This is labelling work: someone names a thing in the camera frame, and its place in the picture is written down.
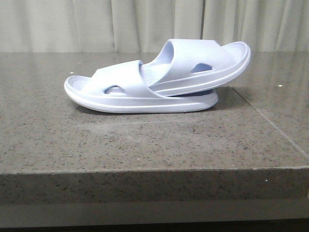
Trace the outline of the light blue slipper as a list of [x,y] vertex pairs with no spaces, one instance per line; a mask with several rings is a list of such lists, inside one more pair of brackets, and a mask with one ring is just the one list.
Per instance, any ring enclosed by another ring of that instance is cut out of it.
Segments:
[[218,102],[215,91],[192,97],[167,97],[153,92],[142,80],[140,60],[96,70],[92,77],[70,76],[66,94],[77,104],[107,113],[177,113],[200,111]]
[[214,89],[241,75],[251,50],[244,42],[220,46],[214,40],[170,39],[150,63],[140,65],[155,93],[176,96]]

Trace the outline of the beige curtain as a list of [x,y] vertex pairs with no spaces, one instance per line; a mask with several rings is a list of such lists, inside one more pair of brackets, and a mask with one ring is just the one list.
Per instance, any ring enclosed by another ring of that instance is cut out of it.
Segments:
[[306,0],[3,0],[2,52],[158,52],[166,40],[308,51]]

